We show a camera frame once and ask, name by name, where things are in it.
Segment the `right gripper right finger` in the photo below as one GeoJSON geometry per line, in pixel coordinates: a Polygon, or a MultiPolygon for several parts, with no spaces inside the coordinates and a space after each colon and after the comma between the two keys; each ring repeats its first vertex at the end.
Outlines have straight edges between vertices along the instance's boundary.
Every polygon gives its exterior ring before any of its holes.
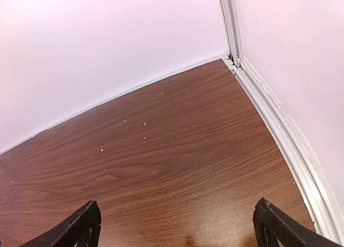
{"type": "Polygon", "coordinates": [[[264,198],[255,206],[253,224],[258,246],[339,246],[299,224],[264,198]]]}

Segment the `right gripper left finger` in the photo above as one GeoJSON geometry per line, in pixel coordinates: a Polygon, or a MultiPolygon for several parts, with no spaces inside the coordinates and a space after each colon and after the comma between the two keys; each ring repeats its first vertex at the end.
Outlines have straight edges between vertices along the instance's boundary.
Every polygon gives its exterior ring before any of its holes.
{"type": "Polygon", "coordinates": [[[97,202],[91,200],[57,226],[22,246],[97,246],[101,220],[97,202]]]}

